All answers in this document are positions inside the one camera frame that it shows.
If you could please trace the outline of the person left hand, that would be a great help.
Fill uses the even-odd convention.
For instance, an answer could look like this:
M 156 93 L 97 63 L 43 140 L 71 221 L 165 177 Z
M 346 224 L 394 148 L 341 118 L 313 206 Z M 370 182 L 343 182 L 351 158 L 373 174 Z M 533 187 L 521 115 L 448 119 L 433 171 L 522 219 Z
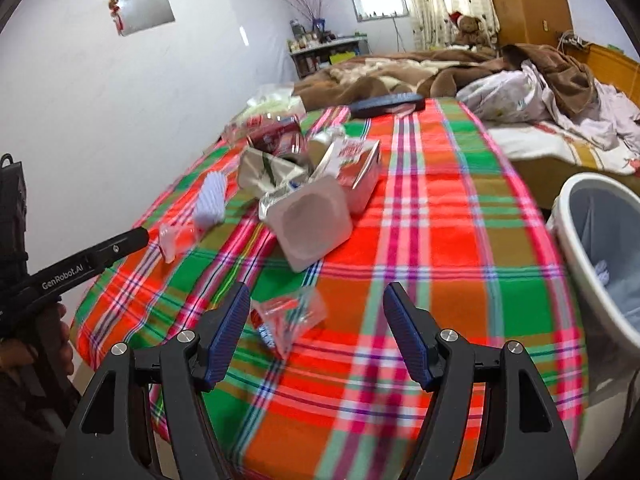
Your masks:
M 36 335 L 53 370 L 63 378 L 69 378 L 75 369 L 74 350 L 70 344 L 70 326 L 64 322 L 64 315 L 66 307 L 59 302 L 43 307 L 36 317 Z

